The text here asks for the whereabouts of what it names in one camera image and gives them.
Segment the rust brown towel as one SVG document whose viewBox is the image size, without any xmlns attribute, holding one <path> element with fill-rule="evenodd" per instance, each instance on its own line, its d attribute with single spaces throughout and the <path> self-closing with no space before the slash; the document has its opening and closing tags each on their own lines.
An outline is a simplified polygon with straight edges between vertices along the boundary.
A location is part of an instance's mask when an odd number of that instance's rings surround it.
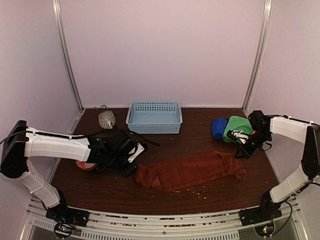
<svg viewBox="0 0 320 240">
<path fill-rule="evenodd" d="M 234 176 L 241 180 L 247 173 L 241 160 L 231 153 L 176 158 L 148 165 L 138 165 L 135 181 L 144 188 L 170 193 Z"/>
</svg>

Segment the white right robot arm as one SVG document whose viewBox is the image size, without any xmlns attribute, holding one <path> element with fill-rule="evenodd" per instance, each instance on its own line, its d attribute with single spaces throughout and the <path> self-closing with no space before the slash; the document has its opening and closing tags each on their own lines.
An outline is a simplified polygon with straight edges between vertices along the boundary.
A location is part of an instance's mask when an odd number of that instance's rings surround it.
<svg viewBox="0 0 320 240">
<path fill-rule="evenodd" d="M 287 115 L 267 115 L 261 110 L 254 110 L 248 121 L 253 133 L 240 142 L 237 159 L 249 159 L 257 149 L 270 145 L 273 137 L 284 137 L 292 146 L 284 152 L 300 161 L 293 173 L 262 195 L 256 216 L 266 221 L 283 202 L 299 194 L 320 175 L 320 126 Z"/>
</svg>

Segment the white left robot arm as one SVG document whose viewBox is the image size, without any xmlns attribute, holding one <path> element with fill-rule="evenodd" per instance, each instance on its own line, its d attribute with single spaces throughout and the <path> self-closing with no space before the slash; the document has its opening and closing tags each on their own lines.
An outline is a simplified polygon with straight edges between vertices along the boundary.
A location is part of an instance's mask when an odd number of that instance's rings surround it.
<svg viewBox="0 0 320 240">
<path fill-rule="evenodd" d="M 50 185 L 30 162 L 31 157 L 70 159 L 120 171 L 125 177 L 137 167 L 136 158 L 146 147 L 125 131 L 111 138 L 97 135 L 65 135 L 40 131 L 19 120 L 3 145 L 0 172 L 17 179 L 32 195 L 40 199 L 61 222 L 72 218 L 64 194 Z"/>
</svg>

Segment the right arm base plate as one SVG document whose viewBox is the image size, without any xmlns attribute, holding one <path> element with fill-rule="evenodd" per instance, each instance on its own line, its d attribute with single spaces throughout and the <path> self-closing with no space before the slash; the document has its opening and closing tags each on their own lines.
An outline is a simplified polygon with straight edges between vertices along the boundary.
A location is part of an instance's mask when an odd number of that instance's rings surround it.
<svg viewBox="0 0 320 240">
<path fill-rule="evenodd" d="M 274 213 L 263 213 L 259 207 L 243 208 L 238 214 L 243 227 L 271 221 L 283 215 L 279 209 Z"/>
</svg>

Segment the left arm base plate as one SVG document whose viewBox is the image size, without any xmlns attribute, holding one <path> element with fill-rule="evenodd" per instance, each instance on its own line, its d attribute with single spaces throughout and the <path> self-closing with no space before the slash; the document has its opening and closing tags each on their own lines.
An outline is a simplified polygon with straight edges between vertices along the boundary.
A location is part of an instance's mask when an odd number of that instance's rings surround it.
<svg viewBox="0 0 320 240">
<path fill-rule="evenodd" d="M 67 207 L 66 209 L 49 208 L 46 211 L 46 218 L 57 223 L 70 225 L 72 227 L 86 227 L 90 213 L 86 210 Z"/>
</svg>

